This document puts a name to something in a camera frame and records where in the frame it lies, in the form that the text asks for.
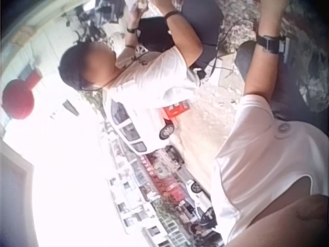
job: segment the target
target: black wristwatch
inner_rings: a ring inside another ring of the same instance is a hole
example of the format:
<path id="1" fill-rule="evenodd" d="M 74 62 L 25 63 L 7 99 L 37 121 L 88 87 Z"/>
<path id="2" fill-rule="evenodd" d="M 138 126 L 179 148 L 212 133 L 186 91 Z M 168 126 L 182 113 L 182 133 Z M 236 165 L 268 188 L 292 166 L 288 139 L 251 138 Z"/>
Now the black wristwatch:
<path id="1" fill-rule="evenodd" d="M 264 49 L 272 54 L 282 54 L 285 52 L 284 37 L 259 36 L 256 37 L 257 44 L 263 46 Z"/>
<path id="2" fill-rule="evenodd" d="M 127 28 L 127 32 L 131 34 L 136 34 L 137 33 L 137 28 Z"/>

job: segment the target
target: short black hair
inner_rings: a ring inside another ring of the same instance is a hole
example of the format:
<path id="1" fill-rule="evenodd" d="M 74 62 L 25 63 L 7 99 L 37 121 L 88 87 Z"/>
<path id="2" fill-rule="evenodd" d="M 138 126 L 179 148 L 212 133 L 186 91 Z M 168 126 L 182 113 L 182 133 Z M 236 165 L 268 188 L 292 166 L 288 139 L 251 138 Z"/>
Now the short black hair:
<path id="1" fill-rule="evenodd" d="M 58 67 L 61 79 L 76 90 L 83 90 L 92 84 L 84 79 L 81 71 L 85 68 L 85 58 L 89 51 L 89 42 L 79 42 L 69 48 L 61 58 Z"/>

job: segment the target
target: white car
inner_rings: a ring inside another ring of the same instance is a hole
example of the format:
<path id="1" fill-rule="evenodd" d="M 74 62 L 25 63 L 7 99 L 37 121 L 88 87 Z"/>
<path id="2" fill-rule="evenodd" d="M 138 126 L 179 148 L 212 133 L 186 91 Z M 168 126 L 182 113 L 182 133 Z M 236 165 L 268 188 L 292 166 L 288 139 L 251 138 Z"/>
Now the white car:
<path id="1" fill-rule="evenodd" d="M 212 208 L 211 201 L 201 186 L 194 180 L 189 180 L 186 182 L 186 189 L 195 203 L 196 213 L 199 218 L 201 218 L 209 208 Z"/>
<path id="2" fill-rule="evenodd" d="M 137 155 L 152 153 L 169 144 L 175 127 L 163 118 L 162 109 L 132 109 L 111 100 L 105 109 L 117 134 Z"/>

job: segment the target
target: white t-shirt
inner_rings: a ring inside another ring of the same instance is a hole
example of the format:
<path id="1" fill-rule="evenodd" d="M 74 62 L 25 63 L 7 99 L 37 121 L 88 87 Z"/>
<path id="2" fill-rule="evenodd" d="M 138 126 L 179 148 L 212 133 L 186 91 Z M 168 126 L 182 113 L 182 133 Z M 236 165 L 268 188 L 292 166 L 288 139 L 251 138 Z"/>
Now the white t-shirt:
<path id="1" fill-rule="evenodd" d="M 303 122 L 275 120 L 267 101 L 242 98 L 214 164 L 212 203 L 225 244 L 302 177 L 328 195 L 328 137 Z"/>
<path id="2" fill-rule="evenodd" d="M 191 98 L 199 85 L 197 74 L 187 68 L 177 47 L 134 59 L 135 51 L 129 48 L 118 57 L 117 67 L 126 69 L 108 90 L 116 102 L 163 108 Z"/>

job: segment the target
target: black strap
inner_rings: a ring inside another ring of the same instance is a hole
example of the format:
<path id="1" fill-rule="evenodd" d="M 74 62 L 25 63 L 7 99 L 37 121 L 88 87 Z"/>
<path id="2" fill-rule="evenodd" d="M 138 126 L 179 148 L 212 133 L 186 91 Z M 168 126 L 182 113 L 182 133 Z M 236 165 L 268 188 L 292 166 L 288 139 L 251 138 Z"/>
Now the black strap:
<path id="1" fill-rule="evenodd" d="M 137 28 L 127 28 L 127 32 L 131 34 L 135 34 L 137 32 Z"/>
<path id="2" fill-rule="evenodd" d="M 167 19 L 169 17 L 171 17 L 172 15 L 175 15 L 175 14 L 180 14 L 180 12 L 178 10 L 170 11 L 164 16 L 164 20 L 167 21 Z"/>
<path id="3" fill-rule="evenodd" d="M 279 54 L 280 51 L 280 41 L 281 37 L 270 37 L 270 36 L 259 36 L 257 34 L 256 41 L 257 44 L 263 46 L 265 50 L 269 51 L 272 54 Z"/>

